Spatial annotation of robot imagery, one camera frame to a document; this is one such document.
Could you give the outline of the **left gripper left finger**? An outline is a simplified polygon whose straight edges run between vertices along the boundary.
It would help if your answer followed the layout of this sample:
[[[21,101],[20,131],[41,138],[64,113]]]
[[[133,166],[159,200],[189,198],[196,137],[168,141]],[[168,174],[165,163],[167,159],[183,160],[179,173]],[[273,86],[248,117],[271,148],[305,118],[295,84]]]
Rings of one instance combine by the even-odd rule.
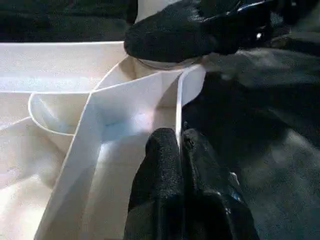
[[[146,142],[145,157],[132,182],[124,239],[181,240],[183,235],[180,149],[171,128],[158,128]]]

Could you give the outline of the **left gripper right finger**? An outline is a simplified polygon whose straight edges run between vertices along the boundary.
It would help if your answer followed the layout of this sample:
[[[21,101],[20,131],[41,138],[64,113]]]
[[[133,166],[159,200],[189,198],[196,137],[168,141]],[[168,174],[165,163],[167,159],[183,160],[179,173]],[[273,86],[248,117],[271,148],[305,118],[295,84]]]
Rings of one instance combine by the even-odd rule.
[[[184,122],[182,129],[187,238],[259,239],[237,175],[229,170],[199,129],[187,122]]]

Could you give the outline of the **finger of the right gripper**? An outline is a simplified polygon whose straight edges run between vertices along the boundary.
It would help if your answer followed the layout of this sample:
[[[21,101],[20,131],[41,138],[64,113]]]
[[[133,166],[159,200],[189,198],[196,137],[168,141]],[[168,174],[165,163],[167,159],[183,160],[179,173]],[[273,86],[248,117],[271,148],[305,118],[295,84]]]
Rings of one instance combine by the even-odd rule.
[[[136,59],[179,63],[210,53],[238,49],[228,34],[227,14],[238,0],[180,0],[135,23],[126,32],[124,49]]]

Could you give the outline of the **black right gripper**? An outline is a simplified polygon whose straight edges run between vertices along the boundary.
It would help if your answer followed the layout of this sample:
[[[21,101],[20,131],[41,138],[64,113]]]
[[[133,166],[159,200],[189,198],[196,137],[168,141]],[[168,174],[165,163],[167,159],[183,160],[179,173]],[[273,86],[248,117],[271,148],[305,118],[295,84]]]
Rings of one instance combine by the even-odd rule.
[[[232,51],[261,46],[270,36],[273,0],[234,0]]]

